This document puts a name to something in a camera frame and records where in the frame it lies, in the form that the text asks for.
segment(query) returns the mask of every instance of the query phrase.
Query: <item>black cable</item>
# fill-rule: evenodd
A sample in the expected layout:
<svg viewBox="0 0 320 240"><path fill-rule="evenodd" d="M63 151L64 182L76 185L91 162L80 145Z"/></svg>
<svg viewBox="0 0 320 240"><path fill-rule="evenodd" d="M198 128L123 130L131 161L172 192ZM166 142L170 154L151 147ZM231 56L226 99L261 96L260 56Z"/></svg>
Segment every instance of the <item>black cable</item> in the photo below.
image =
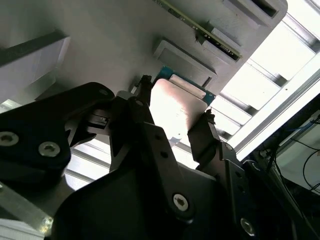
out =
<svg viewBox="0 0 320 240"><path fill-rule="evenodd" d="M313 124L320 124L320 122L318 122L318 121L310 121L310 123L313 123Z"/></svg>
<svg viewBox="0 0 320 240"><path fill-rule="evenodd" d="M297 143L300 143L300 144L302 144L302 145L304 145L304 146L306 146L307 148L310 148L310 149L313 149L313 150L320 150L320 149L317 149L317 148L313 148L313 147L311 147L311 146L308 146L307 144L305 144L305 143L303 143L303 142L301 142L301 141L299 141L299 140L297 140L297 139L294 139L294 138L290 138L292 141L295 141L295 142L297 142Z"/></svg>
<svg viewBox="0 0 320 240"><path fill-rule="evenodd" d="M313 190L315 190L317 187L319 187L320 186L320 182L319 183L317 183L316 185L314 185L310 190L311 191L313 191Z"/></svg>
<svg viewBox="0 0 320 240"><path fill-rule="evenodd" d="M262 143L262 146L264 148L264 150L266 151L267 154L269 154L269 151L267 150L266 146L264 143ZM302 209L300 208L299 204L296 202L296 200L294 199L294 197L292 196L292 194L290 193L289 189L287 188L287 185L285 184L285 177L282 175L281 173L281 170L280 170L280 167L278 166L278 163L277 163L277 150L278 150L278 147L279 145L275 148L275 150L273 151L272 153L272 156L270 157L270 160L269 160L269 163L268 163L268 166L269 164L271 163L271 166L272 166L272 162L274 162L275 164L275 167L276 169L278 170L279 174L280 174L280 179L281 179L281 182L284 186L284 189L286 190L286 192L289 194L290 198L292 199L292 201L295 203L295 205L297 206L297 208L299 209L300 213L301 213L301 216L303 218L305 218L305 215L304 215L304 212L302 211Z"/></svg>
<svg viewBox="0 0 320 240"><path fill-rule="evenodd" d="M308 156L308 158L305 160L305 162L304 162L304 164L303 164L303 168L302 168L303 178L304 178L306 184L308 184L311 189L313 189L315 186L312 186L312 185L307 181L307 179L306 179L306 174L305 174L306 165L307 165L309 159L310 159L314 154L316 154L316 153L319 152L319 151L320 151L320 150L317 149L316 151L314 151L313 153L311 153L311 154Z"/></svg>
<svg viewBox="0 0 320 240"><path fill-rule="evenodd" d="M292 199L292 201L295 203L295 205L297 206L297 208L299 209L300 213L301 213L301 216L303 218L305 218L305 215L304 215L304 212L302 211L302 209L300 208L299 204L296 202L295 198L292 196L292 194L290 193L289 189L287 188L287 185L285 184L285 177L282 175L281 173L281 170L280 170L280 167L278 166L278 163L277 163L277 149L275 150L275 155L274 155L274 164L275 164L275 167L276 169L278 170L279 174L280 174L280 178L281 178L281 181L282 181L282 184L286 190L286 192L289 194L290 198Z"/></svg>

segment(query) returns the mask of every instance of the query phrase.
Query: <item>gray metal plate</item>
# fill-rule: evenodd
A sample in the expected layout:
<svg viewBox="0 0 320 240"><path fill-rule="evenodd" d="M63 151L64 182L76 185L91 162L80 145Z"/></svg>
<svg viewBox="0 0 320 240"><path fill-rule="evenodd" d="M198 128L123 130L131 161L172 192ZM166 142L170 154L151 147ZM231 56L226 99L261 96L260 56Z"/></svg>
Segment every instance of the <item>gray metal plate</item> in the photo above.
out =
<svg viewBox="0 0 320 240"><path fill-rule="evenodd" d="M208 105L166 79L159 79L151 92L150 111L168 139L181 139L188 133Z"/></svg>

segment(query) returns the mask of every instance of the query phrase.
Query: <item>wire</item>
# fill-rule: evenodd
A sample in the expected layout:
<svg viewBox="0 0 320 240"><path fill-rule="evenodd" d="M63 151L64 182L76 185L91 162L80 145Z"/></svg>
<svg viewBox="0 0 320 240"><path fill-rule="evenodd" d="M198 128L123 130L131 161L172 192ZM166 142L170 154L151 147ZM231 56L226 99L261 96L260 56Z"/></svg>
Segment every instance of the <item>wire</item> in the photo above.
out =
<svg viewBox="0 0 320 240"><path fill-rule="evenodd" d="M316 153L319 152L319 151L320 151L320 150L317 149L316 151L314 151L313 153L311 153L311 154L308 156L308 158L305 160L305 162L304 162L304 164L303 164L303 168L302 168L302 174L303 174L303 178L304 178L306 184L309 185L309 187L312 189L312 191L314 190L314 191L316 191L317 193L320 194L320 191L318 191L318 190L316 190L316 189L313 189L313 188L314 188L316 185L318 185L319 183L316 184L315 186L312 186L312 185L307 181L307 179L306 179L306 174L305 174L306 165L307 165L309 159L310 159L314 154L316 154Z"/></svg>
<svg viewBox="0 0 320 240"><path fill-rule="evenodd" d="M267 150L267 148L266 148L264 143L262 144L262 146L264 147L264 150L266 151L266 153L269 154L269 151ZM288 193L288 195L290 196L292 201L295 203L296 207L299 209L302 218L305 219L304 212L302 211L302 209L300 208L299 204L296 202L296 200L294 199L294 197L290 193L289 189L287 188L287 185L285 184L285 177L282 175L280 167L277 164L277 150L278 150L278 148L279 148L279 145L273 150L272 155L271 155L270 160L269 160L269 163L268 163L268 166L269 165L272 166L272 162L274 162L275 167L276 167L277 171L280 174L280 179L281 179L281 182L283 184L284 189L286 190L286 192Z"/></svg>
<svg viewBox="0 0 320 240"><path fill-rule="evenodd" d="M310 148L310 149L313 149L313 150L318 150L318 151L320 150L320 149L317 149L317 148L313 148L313 147L311 147L311 146L309 146L309 145L307 145L307 144L305 144L305 143L303 143L303 142L301 142L301 141L299 141L297 139L294 139L294 138L290 138L290 139L295 141L295 142L297 142L297 143L300 143L300 144L306 146L307 148Z"/></svg>
<svg viewBox="0 0 320 240"><path fill-rule="evenodd" d="M300 208L299 204L296 202L295 198L292 196L292 194L290 193L289 189L287 188L287 185L285 184L285 177L282 175L281 173L281 170L280 170L280 167L278 166L278 163L277 163L277 149L275 150L275 155L274 155L274 164L275 164L275 167L276 169L278 170L279 174L280 174L280 178L281 178L281 181L282 181L282 184L286 190L286 192L289 194L290 198L292 199L292 201L295 203L296 207L299 209L300 213L301 213L301 216L305 219L305 215L304 215L304 212L302 211L302 209Z"/></svg>
<svg viewBox="0 0 320 240"><path fill-rule="evenodd" d="M310 122L308 122L308 123L307 123L306 125L304 125L304 126L297 127L297 128L293 128L293 129L286 129L286 131L294 132L294 131L296 131L296 130L307 129L307 128L311 127L314 123L315 123L315 122L310 121Z"/></svg>
<svg viewBox="0 0 320 240"><path fill-rule="evenodd" d="M320 182L319 183L317 183L316 185L314 185L310 190L311 191L313 191L313 190L315 190L317 187L319 187L320 186Z"/></svg>

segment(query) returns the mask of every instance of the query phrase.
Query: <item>slot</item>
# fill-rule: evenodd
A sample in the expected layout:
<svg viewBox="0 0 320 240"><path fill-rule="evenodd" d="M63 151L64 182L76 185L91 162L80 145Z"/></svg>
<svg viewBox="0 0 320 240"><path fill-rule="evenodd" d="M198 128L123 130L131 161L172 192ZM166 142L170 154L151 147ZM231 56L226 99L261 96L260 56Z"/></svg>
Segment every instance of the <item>slot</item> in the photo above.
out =
<svg viewBox="0 0 320 240"><path fill-rule="evenodd" d="M275 10L269 3L267 3L266 0L251 0L251 1L271 18L277 13L277 10Z"/></svg>

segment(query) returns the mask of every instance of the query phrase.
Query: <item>screw head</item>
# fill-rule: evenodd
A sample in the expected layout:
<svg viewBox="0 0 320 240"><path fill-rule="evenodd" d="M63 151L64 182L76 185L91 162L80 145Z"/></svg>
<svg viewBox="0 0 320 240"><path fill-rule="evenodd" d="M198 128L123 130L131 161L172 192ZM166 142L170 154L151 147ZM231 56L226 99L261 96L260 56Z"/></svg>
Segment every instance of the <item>screw head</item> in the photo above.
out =
<svg viewBox="0 0 320 240"><path fill-rule="evenodd" d="M139 100L136 100L135 103L138 104L138 105L140 105L140 106L143 106L143 105L144 105L144 104L143 104L141 101L139 101Z"/></svg>
<svg viewBox="0 0 320 240"><path fill-rule="evenodd" d="M11 147L19 142L19 137L17 134L11 131L0 132L0 146Z"/></svg>
<svg viewBox="0 0 320 240"><path fill-rule="evenodd" d="M100 89L99 92L103 95L108 95L108 92L104 89Z"/></svg>
<svg viewBox="0 0 320 240"><path fill-rule="evenodd" d="M245 218L241 218L240 220L240 224L241 227L243 228L243 230L251 237L254 237L256 235L256 232L253 228L253 226L251 225L251 223L245 219Z"/></svg>
<svg viewBox="0 0 320 240"><path fill-rule="evenodd" d="M232 151L232 149L233 149L232 146L230 146L230 145L229 145L228 143L226 143L226 142L224 143L224 145L226 146L227 149L229 149L230 151Z"/></svg>
<svg viewBox="0 0 320 240"><path fill-rule="evenodd" d="M55 142L45 141L39 145L38 151L41 156L54 158L60 153L60 147Z"/></svg>
<svg viewBox="0 0 320 240"><path fill-rule="evenodd" d="M185 212L189 208L187 199L178 193L173 196L173 203L181 212Z"/></svg>

